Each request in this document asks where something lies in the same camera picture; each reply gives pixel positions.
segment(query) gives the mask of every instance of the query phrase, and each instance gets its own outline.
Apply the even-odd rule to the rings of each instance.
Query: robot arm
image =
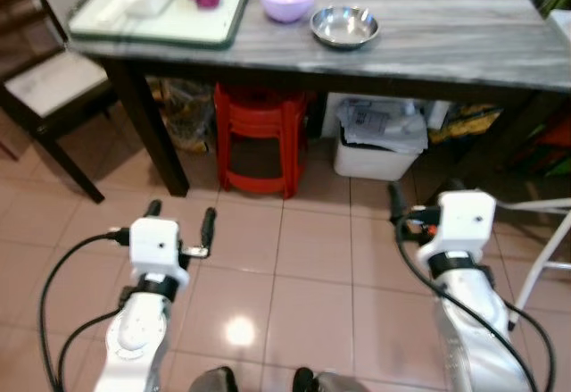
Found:
[[[152,214],[158,215],[155,205]],[[133,277],[138,284],[123,310],[107,330],[107,358],[95,392],[155,392],[159,369],[169,348],[170,308],[179,288],[190,280],[186,268],[191,257],[210,254],[216,212],[207,210],[202,243],[184,248],[178,224],[144,217],[125,229]]]
[[[397,207],[401,211],[403,202]],[[492,233],[494,199],[481,191],[442,193],[438,209],[413,212],[420,222],[437,225],[434,235],[410,233],[424,244],[417,253],[432,283],[479,315],[506,341],[508,310],[478,263]],[[481,322],[446,298],[439,298],[435,317],[446,341],[446,366],[458,392],[526,392],[521,364]]]

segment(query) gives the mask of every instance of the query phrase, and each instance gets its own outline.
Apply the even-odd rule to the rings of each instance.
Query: wire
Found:
[[[524,318],[526,321],[531,323],[532,326],[537,331],[537,333],[542,338],[543,344],[545,345],[545,349],[547,350],[547,357],[549,358],[548,359],[548,366],[550,367],[548,374],[547,374],[547,382],[545,384],[545,392],[551,392],[553,390],[553,387],[555,386],[555,376],[557,374],[557,364],[556,364],[557,358],[555,355],[555,350],[553,349],[553,343],[551,342],[550,336],[547,334],[545,329],[543,329],[543,327],[540,325],[540,323],[532,317],[531,314],[526,313],[521,309],[518,309],[509,301],[503,300],[503,303],[512,312],[516,312],[522,318]]]
[[[92,236],[91,238],[86,238],[82,240],[78,244],[76,244],[72,249],[70,249],[60,261],[52,268],[50,274],[47,276],[46,283],[42,289],[42,294],[39,300],[39,311],[38,311],[38,329],[39,329],[39,340],[41,345],[42,351],[42,359],[44,362],[44,366],[46,367],[47,378],[50,382],[50,386],[54,392],[62,392],[62,385],[54,375],[54,367],[52,365],[52,358],[50,356],[49,346],[47,344],[47,336],[46,336],[46,298],[47,298],[47,291],[54,280],[55,274],[60,270],[62,265],[67,261],[70,256],[76,253],[81,247],[88,245],[89,243],[96,242],[97,240],[107,240],[113,239],[115,233],[105,233],[99,234],[97,236]]]
[[[92,327],[93,325],[96,325],[99,322],[103,322],[109,318],[112,318],[113,316],[116,316],[117,314],[119,314],[119,312],[121,311],[121,309],[115,309],[112,312],[103,314],[101,316],[98,316],[94,319],[92,319],[91,321],[87,321],[86,323],[84,323],[83,325],[81,325],[79,328],[77,328],[75,331],[73,331],[71,333],[71,335],[68,337],[68,339],[66,340],[65,344],[63,345],[62,351],[60,352],[60,358],[57,362],[57,379],[60,383],[60,390],[62,392],[65,391],[65,381],[63,379],[63,376],[65,374],[65,355],[68,353],[68,350],[71,346],[71,343],[73,342],[73,340],[79,335],[81,334],[83,331],[85,331],[86,329],[88,329],[89,327]]]
[[[488,323],[484,318],[482,318],[478,313],[474,312],[472,309],[470,309],[469,307],[467,307],[466,305],[462,304],[460,302],[460,300],[456,299],[455,297],[451,296],[450,294],[448,294],[447,292],[441,290],[439,287],[437,287],[432,280],[430,280],[429,278],[427,278],[418,268],[416,265],[414,265],[414,263],[412,262],[412,260],[410,260],[409,255],[407,254],[407,252],[405,251],[402,243],[404,242],[404,238],[402,236],[402,228],[405,224],[405,222],[410,218],[409,214],[406,214],[404,216],[402,216],[399,221],[396,224],[396,244],[399,248],[399,252],[401,253],[401,257],[404,260],[404,262],[407,264],[407,266],[409,267],[409,269],[414,273],[414,275],[422,282],[424,283],[427,287],[429,287],[430,289],[432,289],[434,291],[435,294],[437,294],[439,297],[441,298],[445,298],[448,301],[450,301],[451,303],[453,303],[454,305],[456,305],[459,309],[461,309],[462,311],[466,312],[467,314],[469,314],[470,316],[472,316],[472,318],[474,318],[476,321],[478,321],[485,329],[487,329],[494,337],[496,337],[500,343],[511,353],[511,355],[516,359],[517,363],[519,364],[519,366],[521,367],[521,369],[523,370],[525,377],[527,378],[527,382],[529,383],[530,388],[532,389],[532,392],[539,392],[539,389],[537,388],[537,385],[535,384],[535,379],[534,379],[534,375],[531,373],[531,371],[529,370],[529,368],[527,367],[527,365],[525,364],[525,361],[521,358],[521,356],[519,355],[519,353],[517,352],[517,350],[510,344],[510,342],[508,342],[508,340],[506,340],[506,338],[504,338],[501,333],[499,331],[497,331],[492,325],[490,325],[490,323]]]

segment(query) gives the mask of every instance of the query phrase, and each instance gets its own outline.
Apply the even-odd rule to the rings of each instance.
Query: stainless steel bowl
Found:
[[[329,6],[311,17],[311,30],[321,42],[336,48],[358,48],[378,35],[377,20],[368,10]]]

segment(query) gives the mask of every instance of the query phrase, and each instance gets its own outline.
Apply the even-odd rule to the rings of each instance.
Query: plastic bag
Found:
[[[166,126],[173,144],[192,153],[212,150],[212,87],[183,79],[163,81]]]

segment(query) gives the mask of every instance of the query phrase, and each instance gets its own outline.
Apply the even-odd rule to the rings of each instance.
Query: white tray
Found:
[[[220,0],[214,9],[200,9],[194,0],[172,0],[163,12],[151,18],[119,17],[110,25],[99,25],[96,15],[111,0],[87,0],[71,17],[71,35],[83,38],[107,38],[226,46],[233,40],[247,0]]]

